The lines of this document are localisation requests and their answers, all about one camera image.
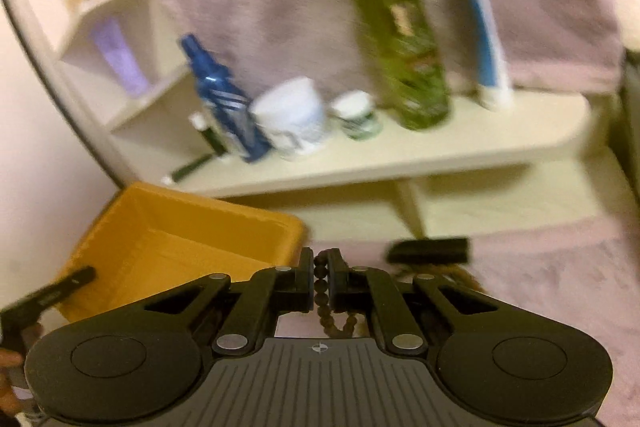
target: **hand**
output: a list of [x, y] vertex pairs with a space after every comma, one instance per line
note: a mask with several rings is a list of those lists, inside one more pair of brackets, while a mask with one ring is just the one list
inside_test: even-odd
[[20, 353], [0, 348], [0, 410], [9, 416], [15, 416], [22, 408], [2, 368], [18, 367], [21, 363], [22, 356]]

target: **orange plastic basket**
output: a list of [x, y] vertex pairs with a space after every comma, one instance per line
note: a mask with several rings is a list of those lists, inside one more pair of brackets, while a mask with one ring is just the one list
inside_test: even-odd
[[136, 183], [123, 190], [81, 240], [63, 276], [82, 266], [97, 277], [60, 304], [70, 322], [213, 272], [234, 281], [295, 263], [305, 236], [293, 216]]

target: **black object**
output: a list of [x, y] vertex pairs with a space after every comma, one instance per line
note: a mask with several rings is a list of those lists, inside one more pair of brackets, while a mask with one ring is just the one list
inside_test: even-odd
[[466, 237], [400, 241], [386, 252], [386, 261], [391, 264], [468, 263], [469, 249]]
[[[79, 269], [68, 277], [34, 291], [0, 310], [0, 347], [25, 356], [28, 346], [24, 341], [22, 331], [36, 325], [44, 310], [62, 302], [71, 293], [90, 283], [94, 278], [95, 270], [93, 267]], [[9, 368], [7, 373], [12, 386], [24, 390], [28, 389], [23, 367]], [[22, 399], [21, 403], [27, 417], [39, 416], [40, 411], [32, 399]], [[0, 427], [18, 427], [19, 425], [20, 423], [15, 418], [10, 418], [0, 411]]]
[[365, 314], [372, 338], [273, 338], [312, 307], [309, 249], [247, 282], [213, 274], [42, 338], [26, 376], [46, 427], [598, 425], [612, 367], [587, 334], [337, 249], [318, 266], [331, 308]]

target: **silver screw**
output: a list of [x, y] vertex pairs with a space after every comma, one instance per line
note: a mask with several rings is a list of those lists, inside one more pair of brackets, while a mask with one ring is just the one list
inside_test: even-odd
[[222, 335], [216, 344], [222, 349], [242, 349], [249, 341], [244, 335], [238, 335], [237, 333], [229, 333], [228, 335]]
[[402, 335], [394, 336], [391, 343], [398, 349], [418, 349], [422, 346], [422, 339], [418, 335], [403, 333]]

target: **green liquid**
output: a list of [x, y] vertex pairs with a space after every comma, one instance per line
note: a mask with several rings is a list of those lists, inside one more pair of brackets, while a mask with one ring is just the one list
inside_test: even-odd
[[426, 129], [449, 114], [438, 47], [420, 0], [355, 0], [400, 124]]

